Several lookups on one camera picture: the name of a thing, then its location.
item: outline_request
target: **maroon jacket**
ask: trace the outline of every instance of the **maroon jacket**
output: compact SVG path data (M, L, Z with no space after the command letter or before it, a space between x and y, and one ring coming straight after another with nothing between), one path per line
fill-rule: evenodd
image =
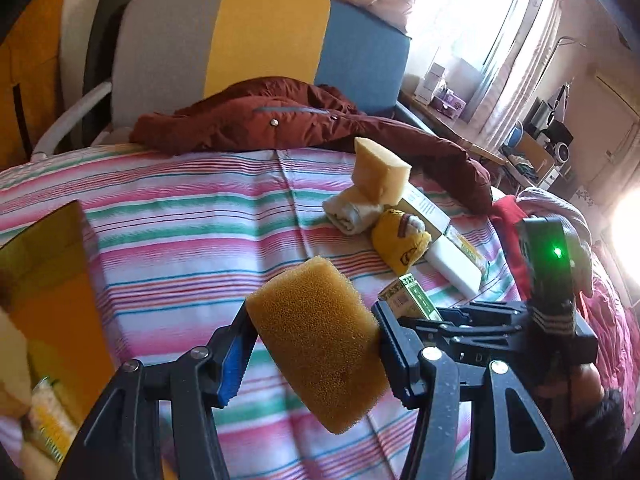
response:
M180 155L307 146L353 153L355 137L375 140L423 168L472 213L487 214L491 209L488 172L463 148L408 124L361 114L337 89L289 78L237 83L172 116L142 115L130 138Z

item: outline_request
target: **bright light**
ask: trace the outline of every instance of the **bright light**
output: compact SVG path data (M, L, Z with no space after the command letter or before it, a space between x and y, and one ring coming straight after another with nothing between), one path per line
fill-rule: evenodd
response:
M626 195L618 204L611 224L611 236L616 256L636 282L640 283L640 189Z

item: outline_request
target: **yellow plush toy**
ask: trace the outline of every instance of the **yellow plush toy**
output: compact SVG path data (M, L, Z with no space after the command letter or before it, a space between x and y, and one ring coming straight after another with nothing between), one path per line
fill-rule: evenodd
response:
M388 209L373 228L371 241L380 258L402 276L427 250L431 235L417 216Z

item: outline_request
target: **brown sponge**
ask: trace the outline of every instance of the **brown sponge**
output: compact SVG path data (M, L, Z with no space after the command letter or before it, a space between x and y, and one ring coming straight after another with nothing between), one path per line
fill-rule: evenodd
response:
M245 306L286 380L332 433L348 430L388 388L378 323L329 260L286 270Z

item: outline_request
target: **window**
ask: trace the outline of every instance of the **window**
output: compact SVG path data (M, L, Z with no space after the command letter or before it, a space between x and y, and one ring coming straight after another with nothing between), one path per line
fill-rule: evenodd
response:
M459 57L484 73L496 55L506 54L527 0L418 0L410 35L428 35L433 60L447 65Z

